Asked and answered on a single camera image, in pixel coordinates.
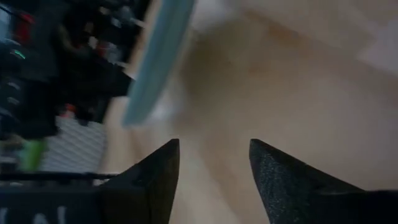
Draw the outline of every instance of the black object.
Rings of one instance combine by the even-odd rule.
[[[115,177],[64,173],[0,175],[3,182],[25,183],[0,187],[0,223],[166,224],[179,163],[179,141],[173,139]],[[92,186],[98,179],[109,180]]]
[[[80,124],[102,123],[110,99],[131,86],[118,62],[129,57],[141,32],[134,21],[149,4],[0,0],[0,138],[56,135],[65,104]]]
[[[361,190],[257,139],[250,162],[273,224],[398,222],[396,191]]]

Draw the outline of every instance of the red object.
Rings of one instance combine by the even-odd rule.
[[[63,117],[63,118],[67,118],[69,116],[68,112],[72,112],[72,113],[76,112],[76,107],[71,104],[66,104],[65,107],[67,110],[66,110],[66,112],[64,112],[64,114],[61,115],[61,117]]]
[[[104,57],[106,53],[106,49],[108,47],[108,43],[104,41],[100,41],[97,45],[96,51],[99,56]]]
[[[20,20],[17,24],[15,31],[15,40],[20,44],[26,44],[30,39],[30,28],[34,23],[34,19],[29,14],[21,14],[23,20]]]

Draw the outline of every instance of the floor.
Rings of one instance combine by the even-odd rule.
[[[102,171],[181,140],[170,223],[268,223],[251,138],[358,187],[398,188],[398,5],[272,2],[198,0],[152,117],[123,129],[127,99],[113,101]]]

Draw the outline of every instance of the green object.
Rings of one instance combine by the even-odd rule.
[[[23,58],[23,59],[25,59],[26,57],[25,57],[25,55],[23,55],[20,51],[18,51],[18,50],[14,50],[14,53],[15,54],[18,54],[21,58]]]
[[[21,152],[19,168],[24,172],[35,172],[39,168],[43,153],[47,148],[45,140],[25,141]]]

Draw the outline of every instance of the wooden floor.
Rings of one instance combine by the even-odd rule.
[[[114,100],[103,171],[180,138],[170,223],[268,223],[251,138],[358,187],[397,189],[398,70],[385,62],[398,44],[378,44],[398,33],[396,3],[337,2],[198,0],[182,64],[151,119],[123,129],[126,99]]]

